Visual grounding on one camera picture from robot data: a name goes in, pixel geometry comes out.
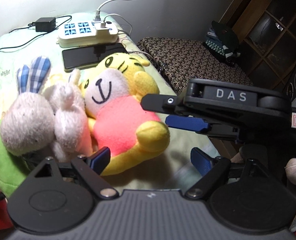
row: white logo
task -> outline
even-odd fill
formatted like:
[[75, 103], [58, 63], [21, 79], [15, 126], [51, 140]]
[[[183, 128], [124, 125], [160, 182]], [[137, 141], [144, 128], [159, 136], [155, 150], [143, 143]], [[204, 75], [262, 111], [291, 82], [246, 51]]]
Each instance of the white logo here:
[[[224, 92], [222, 89], [218, 88], [217, 89], [217, 98], [222, 98], [224, 96]], [[227, 99], [233, 99], [235, 100], [235, 94], [233, 93], [233, 91], [231, 90]], [[240, 93], [240, 101], [245, 102], [246, 101], [246, 93], [245, 92], [241, 92]]]
[[150, 192], [149, 194], [147, 194], [147, 197], [149, 197], [149, 198], [154, 198], [156, 196], [157, 195], [155, 193], [153, 193], [153, 192]]

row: black round disc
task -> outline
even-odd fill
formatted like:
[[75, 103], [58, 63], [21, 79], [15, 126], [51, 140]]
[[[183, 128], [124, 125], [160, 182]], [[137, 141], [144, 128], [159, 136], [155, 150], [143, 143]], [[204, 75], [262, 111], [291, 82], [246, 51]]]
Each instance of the black round disc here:
[[210, 197], [210, 207], [223, 224], [251, 233], [289, 226], [296, 214], [295, 198], [263, 177], [247, 177], [218, 188]]
[[34, 234], [54, 234], [80, 224], [93, 206], [93, 197], [85, 188], [62, 181], [27, 190], [27, 194], [12, 198], [7, 210], [17, 228]]

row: plush toy eye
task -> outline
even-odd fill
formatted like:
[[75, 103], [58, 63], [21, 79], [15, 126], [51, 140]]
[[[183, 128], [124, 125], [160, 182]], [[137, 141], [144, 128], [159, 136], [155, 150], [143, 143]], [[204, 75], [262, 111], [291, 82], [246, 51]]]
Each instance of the plush toy eye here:
[[108, 59], [106, 59], [105, 66], [109, 67], [112, 63], [112, 60], [113, 60], [113, 57], [109, 57]]
[[88, 85], [89, 85], [89, 79], [87, 79], [84, 89], [86, 89], [88, 87]]

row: pink plush body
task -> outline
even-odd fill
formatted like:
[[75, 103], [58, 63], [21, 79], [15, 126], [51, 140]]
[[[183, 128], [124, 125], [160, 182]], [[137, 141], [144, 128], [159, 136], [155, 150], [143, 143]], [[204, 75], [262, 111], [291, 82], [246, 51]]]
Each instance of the pink plush body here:
[[109, 147], [111, 157], [130, 150], [137, 141], [136, 130], [147, 121], [160, 119], [155, 113], [143, 110], [133, 96], [114, 99], [96, 117], [93, 131], [98, 148]]

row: blue plaid ear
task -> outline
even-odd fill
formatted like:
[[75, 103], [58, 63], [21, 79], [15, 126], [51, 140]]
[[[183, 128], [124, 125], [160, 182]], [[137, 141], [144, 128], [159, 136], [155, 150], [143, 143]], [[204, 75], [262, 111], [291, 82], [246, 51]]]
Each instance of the blue plaid ear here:
[[26, 92], [28, 83], [28, 73], [29, 67], [27, 65], [23, 65], [20, 69], [17, 70], [16, 79], [19, 94]]
[[27, 90], [32, 93], [38, 93], [46, 82], [49, 72], [50, 60], [44, 56], [36, 58], [30, 67]]

